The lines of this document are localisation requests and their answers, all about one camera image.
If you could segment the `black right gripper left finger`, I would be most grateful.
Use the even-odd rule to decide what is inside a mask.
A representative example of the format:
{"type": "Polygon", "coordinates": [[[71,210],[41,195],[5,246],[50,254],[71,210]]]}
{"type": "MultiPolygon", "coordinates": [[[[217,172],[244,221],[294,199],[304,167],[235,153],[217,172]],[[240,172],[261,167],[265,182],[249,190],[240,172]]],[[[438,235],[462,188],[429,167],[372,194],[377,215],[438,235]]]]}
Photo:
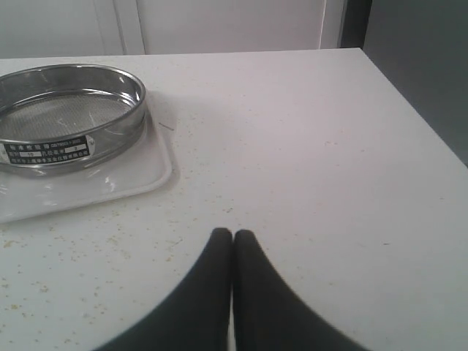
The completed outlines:
{"type": "Polygon", "coordinates": [[[100,350],[227,350],[233,235],[212,231],[189,273],[155,309],[100,350]]]}

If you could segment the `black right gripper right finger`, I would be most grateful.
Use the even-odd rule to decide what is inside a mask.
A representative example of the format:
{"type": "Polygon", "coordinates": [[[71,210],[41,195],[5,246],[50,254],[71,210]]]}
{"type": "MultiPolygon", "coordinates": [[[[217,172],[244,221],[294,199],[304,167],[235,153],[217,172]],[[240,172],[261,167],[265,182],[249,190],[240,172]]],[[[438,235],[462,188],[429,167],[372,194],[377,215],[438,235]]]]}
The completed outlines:
{"type": "Polygon", "coordinates": [[[362,349],[295,294],[249,230],[233,241],[233,319],[237,350],[362,349]]]}

